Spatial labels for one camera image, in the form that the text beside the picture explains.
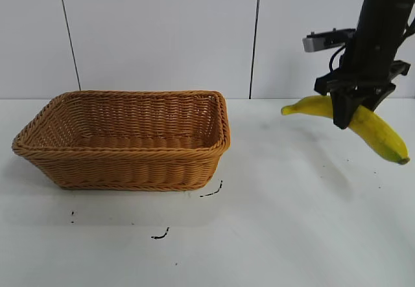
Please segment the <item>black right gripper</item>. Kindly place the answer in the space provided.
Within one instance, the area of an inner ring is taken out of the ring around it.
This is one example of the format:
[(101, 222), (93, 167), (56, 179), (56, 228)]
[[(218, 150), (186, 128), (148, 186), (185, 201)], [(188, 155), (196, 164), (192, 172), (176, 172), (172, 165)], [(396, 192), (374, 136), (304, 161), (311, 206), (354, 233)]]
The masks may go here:
[(393, 93), (393, 79), (407, 75), (409, 64), (395, 60), (396, 51), (379, 41), (366, 42), (357, 36), (349, 38), (330, 58), (328, 74), (318, 77), (314, 90), (330, 93), (333, 123), (346, 129), (357, 108), (375, 111), (382, 101)]

